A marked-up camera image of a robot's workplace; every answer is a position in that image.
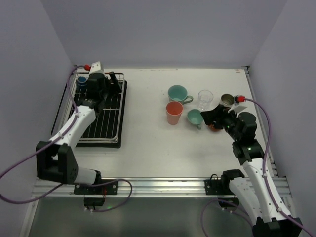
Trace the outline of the clear glass tumbler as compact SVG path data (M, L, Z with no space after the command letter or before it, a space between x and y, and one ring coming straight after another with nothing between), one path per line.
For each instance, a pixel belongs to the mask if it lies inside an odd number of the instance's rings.
M209 90L201 90L198 93L198 108L203 111L207 110L210 107L210 104L213 100L213 93Z

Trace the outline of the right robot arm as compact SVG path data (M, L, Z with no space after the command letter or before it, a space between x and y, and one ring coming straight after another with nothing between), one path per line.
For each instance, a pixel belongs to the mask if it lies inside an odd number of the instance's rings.
M237 114L223 105L201 112L206 125L225 130L244 171L222 173L222 186L237 196L252 223L255 237L297 237L301 221L293 218L281 199L265 167L264 152L256 140L256 117L249 112Z

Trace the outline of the metal tin cup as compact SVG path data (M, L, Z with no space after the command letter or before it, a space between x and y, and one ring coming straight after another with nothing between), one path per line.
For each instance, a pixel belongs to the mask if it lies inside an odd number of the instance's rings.
M223 94L220 97L219 105L231 108L235 104L234 96L230 94Z

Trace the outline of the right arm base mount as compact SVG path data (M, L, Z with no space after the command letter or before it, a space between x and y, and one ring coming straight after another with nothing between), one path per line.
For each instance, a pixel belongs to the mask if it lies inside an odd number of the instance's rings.
M229 203L239 206L238 198L222 183L217 174L212 174L209 179L204 180L204 190L207 196L215 196Z

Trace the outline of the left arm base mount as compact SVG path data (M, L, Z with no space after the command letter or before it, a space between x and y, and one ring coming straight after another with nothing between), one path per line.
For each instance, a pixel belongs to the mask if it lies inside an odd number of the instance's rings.
M76 184L74 188L74 194L83 196L83 205L90 211L97 211L105 204L106 196L115 196L117 191L116 179L101 179L93 185Z

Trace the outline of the small green teacup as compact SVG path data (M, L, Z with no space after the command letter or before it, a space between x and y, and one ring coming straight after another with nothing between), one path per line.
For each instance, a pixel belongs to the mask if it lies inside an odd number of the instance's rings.
M187 113L187 119L189 123L197 127L197 129L201 130L201 124L203 122L203 117L200 114L199 109L192 109Z

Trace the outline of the large green mug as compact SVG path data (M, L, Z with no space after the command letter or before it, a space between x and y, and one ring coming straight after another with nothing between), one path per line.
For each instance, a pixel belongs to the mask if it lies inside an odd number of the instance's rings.
M188 91L185 87L181 85L174 85L168 89L169 101L177 101L182 105L193 102L194 98L188 95Z

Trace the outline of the red smiley mug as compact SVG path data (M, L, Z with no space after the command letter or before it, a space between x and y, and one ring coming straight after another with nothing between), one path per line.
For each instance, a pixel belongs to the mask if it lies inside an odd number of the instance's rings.
M208 128L209 128L212 132L219 132L219 131L221 131L220 129L215 128L215 126L212 125L212 124L209 125Z

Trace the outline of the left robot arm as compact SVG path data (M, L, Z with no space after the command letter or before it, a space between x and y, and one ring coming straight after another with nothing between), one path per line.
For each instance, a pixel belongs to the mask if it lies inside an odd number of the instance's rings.
M87 128L104 110L111 96L122 92L114 72L89 73L78 87L80 96L73 100L74 111L68 121L49 141L36 146L37 177L61 184L97 185L101 174L98 170L79 167L74 149Z

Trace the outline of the pink plastic cup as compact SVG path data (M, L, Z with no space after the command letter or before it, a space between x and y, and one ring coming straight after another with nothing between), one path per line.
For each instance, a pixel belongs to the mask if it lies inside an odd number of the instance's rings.
M167 122L176 125L183 112L183 105L178 101L171 101L166 105Z

